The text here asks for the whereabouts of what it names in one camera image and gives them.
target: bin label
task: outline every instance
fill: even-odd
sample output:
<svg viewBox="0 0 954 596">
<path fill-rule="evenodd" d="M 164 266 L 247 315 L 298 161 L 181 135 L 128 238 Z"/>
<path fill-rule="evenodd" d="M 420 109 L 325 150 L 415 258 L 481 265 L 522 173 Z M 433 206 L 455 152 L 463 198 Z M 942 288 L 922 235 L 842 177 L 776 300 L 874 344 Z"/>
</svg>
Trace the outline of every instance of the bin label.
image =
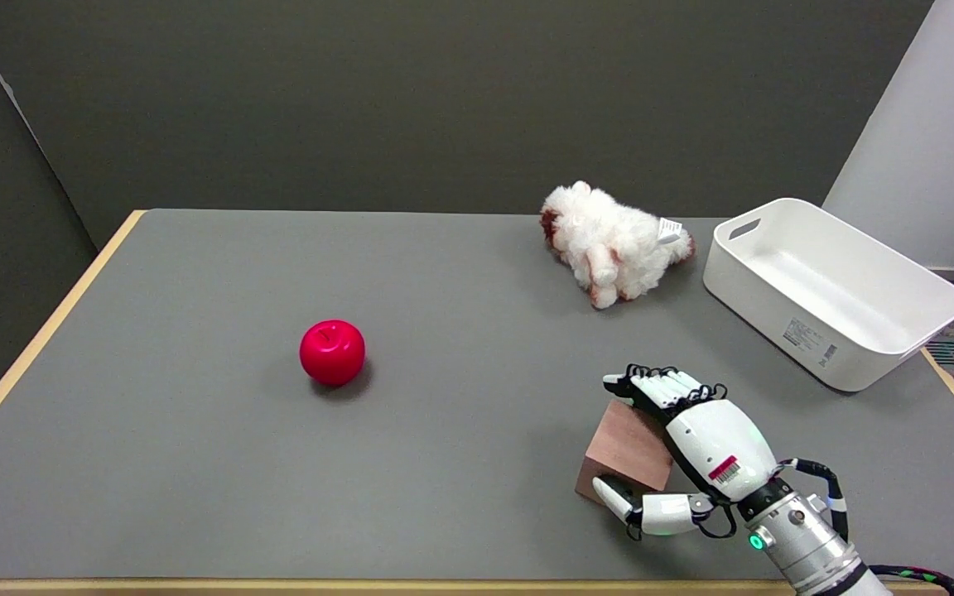
<svg viewBox="0 0 954 596">
<path fill-rule="evenodd" d="M 783 332 L 783 339 L 787 340 L 802 354 L 813 358 L 819 368 L 826 368 L 837 354 L 837 346 L 830 343 L 826 337 L 819 335 L 816 329 L 804 324 L 797 318 L 792 318 L 787 329 Z"/>
</svg>

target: barcode sticker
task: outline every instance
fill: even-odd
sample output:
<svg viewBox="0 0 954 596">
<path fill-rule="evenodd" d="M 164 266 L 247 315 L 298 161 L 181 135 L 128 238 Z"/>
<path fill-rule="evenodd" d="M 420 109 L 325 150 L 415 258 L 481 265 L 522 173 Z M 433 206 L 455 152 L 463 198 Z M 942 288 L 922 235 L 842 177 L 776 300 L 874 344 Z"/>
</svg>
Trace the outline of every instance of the barcode sticker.
<svg viewBox="0 0 954 596">
<path fill-rule="evenodd" d="M 672 219 L 660 219 L 658 223 L 658 244 L 667 244 L 679 240 L 679 231 L 682 230 L 682 223 L 673 222 Z"/>
<path fill-rule="evenodd" d="M 837 346 L 830 343 L 826 337 L 819 335 L 816 329 L 804 324 L 797 318 L 792 318 L 783 332 L 783 339 L 787 340 L 798 351 L 814 359 L 819 368 L 826 368 L 837 354 Z"/>
<path fill-rule="evenodd" d="M 739 460 L 734 455 L 728 457 L 726 460 L 723 460 L 720 465 L 716 465 L 712 469 L 712 472 L 709 472 L 709 478 L 715 480 L 718 484 L 727 484 L 731 480 L 735 479 L 735 476 L 739 475 L 739 470 L 742 467 L 739 465 Z"/>
</svg>

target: red apple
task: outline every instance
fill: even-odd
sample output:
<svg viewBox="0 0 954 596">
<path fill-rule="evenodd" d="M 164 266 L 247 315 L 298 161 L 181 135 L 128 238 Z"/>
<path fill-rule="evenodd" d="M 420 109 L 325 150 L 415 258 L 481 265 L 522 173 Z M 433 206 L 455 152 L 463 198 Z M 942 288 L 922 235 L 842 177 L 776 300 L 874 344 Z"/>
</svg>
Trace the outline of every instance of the red apple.
<svg viewBox="0 0 954 596">
<path fill-rule="evenodd" d="M 363 369 L 366 356 L 363 335 L 348 321 L 317 322 L 300 339 L 300 365 L 323 385 L 351 381 Z"/>
</svg>

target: wooden block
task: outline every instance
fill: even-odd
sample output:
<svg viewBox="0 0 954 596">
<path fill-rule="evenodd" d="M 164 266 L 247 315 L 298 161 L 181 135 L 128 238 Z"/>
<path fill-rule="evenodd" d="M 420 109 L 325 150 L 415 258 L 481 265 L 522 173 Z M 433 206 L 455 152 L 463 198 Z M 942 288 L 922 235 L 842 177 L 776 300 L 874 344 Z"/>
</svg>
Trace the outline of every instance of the wooden block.
<svg viewBox="0 0 954 596">
<path fill-rule="evenodd" d="M 617 400 L 610 401 L 591 444 L 587 445 L 576 491 L 602 504 L 591 479 L 601 474 L 621 478 L 636 494 L 665 490 L 672 455 L 659 435 L 658 423 Z"/>
</svg>

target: wooden table edge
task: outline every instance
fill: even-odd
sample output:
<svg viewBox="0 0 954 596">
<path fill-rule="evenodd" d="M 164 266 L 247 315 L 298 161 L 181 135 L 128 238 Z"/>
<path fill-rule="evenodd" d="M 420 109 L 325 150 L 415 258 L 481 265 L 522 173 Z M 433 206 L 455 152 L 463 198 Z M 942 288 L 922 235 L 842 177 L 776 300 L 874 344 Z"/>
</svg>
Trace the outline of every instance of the wooden table edge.
<svg viewBox="0 0 954 596">
<path fill-rule="evenodd" d="M 106 243 L 102 252 L 94 258 L 87 271 L 79 277 L 72 290 L 65 295 L 57 309 L 42 325 L 35 337 L 27 344 L 10 369 L 0 380 L 0 405 L 10 395 L 10 391 L 31 366 L 36 356 L 50 342 L 50 338 L 60 327 L 65 317 L 72 312 L 73 306 L 83 297 L 87 288 L 108 263 L 109 259 L 123 244 L 130 231 L 135 228 L 146 210 L 132 211 L 124 220 L 113 237 Z M 954 396 L 954 378 L 932 359 L 930 352 L 923 348 L 923 356 L 942 379 L 949 392 Z M 300 594 L 318 594 L 333 592 L 338 595 L 363 595 L 373 592 L 421 592 L 424 594 L 444 594 L 463 596 L 487 592 L 553 592 L 554 594 L 591 594 L 607 593 L 618 596 L 631 594 L 673 594 L 686 592 L 703 596 L 773 596 L 792 594 L 792 590 L 783 581 L 366 581 L 366 580 L 231 580 L 231 579 L 68 579 L 68 580 L 0 580 L 0 593 L 68 593 L 71 596 L 103 592 L 251 592 L 276 591 Z M 941 593 L 937 586 L 930 584 L 911 584 L 900 582 L 894 585 L 895 593 Z"/>
<path fill-rule="evenodd" d="M 943 594 L 934 584 L 891 581 L 894 594 Z M 0 594 L 18 596 L 96 596 L 159 594 L 185 596 L 241 596 L 243 594 L 333 594 L 367 596 L 394 592 L 423 596 L 487 596 L 489 592 L 553 594 L 554 596 L 609 594 L 613 596 L 688 594 L 696 596 L 793 596 L 784 581 L 443 581 L 443 580 L 239 580 L 239 579 L 70 579 L 0 580 Z"/>
<path fill-rule="evenodd" d="M 50 342 L 50 338 L 53 337 L 54 332 L 60 327 L 61 322 L 65 320 L 65 317 L 69 316 L 73 306 L 76 305 L 76 302 L 80 301 L 80 297 L 83 297 L 84 292 L 87 291 L 90 284 L 94 283 L 94 278 L 98 276 L 102 268 L 105 267 L 105 264 L 109 262 L 109 259 L 113 256 L 113 253 L 117 251 L 117 248 L 120 248 L 124 239 L 127 238 L 130 231 L 135 228 L 135 225 L 139 222 L 139 219 L 142 218 L 143 214 L 145 214 L 145 211 L 132 211 L 128 219 L 124 220 L 123 225 L 121 225 L 120 229 L 109 239 L 109 242 L 105 245 L 105 248 L 102 249 L 102 252 L 99 252 L 98 256 L 94 258 L 90 267 L 87 267 L 87 271 L 84 272 L 82 276 L 79 276 L 79 281 L 75 283 L 75 286 L 72 286 L 72 290 L 69 290 L 68 294 L 65 294 L 64 300 L 54 309 L 50 318 L 42 324 L 42 327 L 39 328 L 35 337 L 31 339 L 31 342 L 27 343 L 22 353 L 17 356 L 16 361 L 12 363 L 7 372 L 0 378 L 0 405 L 2 405 L 3 401 L 10 395 L 10 391 L 14 388 L 14 385 L 16 385 L 20 377 L 23 376 L 27 367 L 31 366 L 31 362 L 39 355 L 43 346 L 46 346 L 46 343 Z"/>
</svg>

